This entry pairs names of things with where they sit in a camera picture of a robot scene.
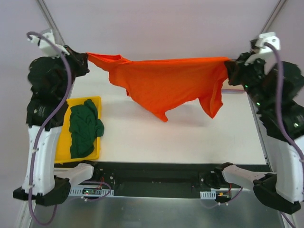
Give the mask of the orange t-shirt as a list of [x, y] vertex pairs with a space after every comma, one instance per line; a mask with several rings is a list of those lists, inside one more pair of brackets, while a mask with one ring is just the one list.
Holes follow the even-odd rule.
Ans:
[[109, 73], [112, 85], [124, 88], [136, 103], [164, 122], [167, 111], [196, 99], [211, 118], [223, 106], [228, 57], [133, 61], [121, 55], [89, 53], [88, 59]]

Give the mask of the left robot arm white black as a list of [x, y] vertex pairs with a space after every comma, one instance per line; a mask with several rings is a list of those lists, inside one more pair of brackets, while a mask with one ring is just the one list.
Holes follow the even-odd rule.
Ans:
[[42, 206], [62, 204], [72, 187], [87, 181], [95, 185], [100, 172], [90, 163], [54, 174], [55, 155], [64, 116], [68, 110], [72, 85], [76, 77], [89, 73], [85, 53], [77, 53], [65, 45], [65, 56], [70, 73], [59, 54], [51, 51], [29, 65], [28, 80], [32, 97], [27, 106], [26, 123], [29, 135], [28, 167], [21, 187], [13, 192], [13, 198], [32, 201]]

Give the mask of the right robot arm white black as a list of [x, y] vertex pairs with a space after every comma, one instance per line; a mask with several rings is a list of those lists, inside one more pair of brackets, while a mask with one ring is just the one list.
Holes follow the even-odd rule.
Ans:
[[265, 206], [293, 214], [304, 200], [304, 109], [294, 101], [304, 78], [296, 64], [277, 62], [266, 73], [265, 60], [246, 64], [248, 58], [243, 53], [224, 63], [228, 83], [243, 86], [267, 135], [287, 143], [287, 148], [278, 152], [275, 172], [253, 172], [226, 162], [215, 168], [214, 183], [252, 190]]

